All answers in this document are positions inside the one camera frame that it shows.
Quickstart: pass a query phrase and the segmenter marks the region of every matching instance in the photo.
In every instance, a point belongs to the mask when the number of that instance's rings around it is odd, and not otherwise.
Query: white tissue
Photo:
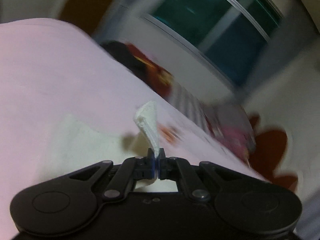
[[[156,102],[149,101],[140,107],[134,116],[134,122],[148,139],[150,146],[155,153],[155,158],[157,158],[160,146],[157,129]]]

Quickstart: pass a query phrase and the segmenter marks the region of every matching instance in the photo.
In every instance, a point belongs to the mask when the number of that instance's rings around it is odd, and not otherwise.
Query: window
[[[164,0],[151,15],[235,85],[245,83],[281,17],[267,0]]]

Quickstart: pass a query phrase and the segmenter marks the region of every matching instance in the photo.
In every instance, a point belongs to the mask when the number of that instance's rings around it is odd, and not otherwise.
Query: pink fabric
[[[244,132],[233,127],[220,127],[223,137],[215,139],[227,147],[240,160],[248,162],[247,137]]]
[[[168,156],[192,164],[208,160],[259,178],[70,24],[52,19],[1,24],[0,55],[1,239],[17,233],[10,201],[41,181],[42,156],[66,114],[100,132],[136,134],[136,109],[155,100],[159,122],[172,122],[183,132],[179,147],[163,143]]]

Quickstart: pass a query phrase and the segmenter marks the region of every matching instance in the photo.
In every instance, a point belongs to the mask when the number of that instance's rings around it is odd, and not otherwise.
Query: brown door
[[[112,0],[68,0],[59,19],[70,22],[91,35]]]

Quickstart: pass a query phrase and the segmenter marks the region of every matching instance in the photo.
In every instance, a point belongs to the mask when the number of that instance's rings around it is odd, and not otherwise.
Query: glass pane
[[[267,0],[237,0],[270,36],[281,17]]]
[[[236,86],[241,86],[266,43],[258,30],[241,14],[204,54]]]
[[[151,15],[197,46],[230,7],[226,0],[165,0]]]

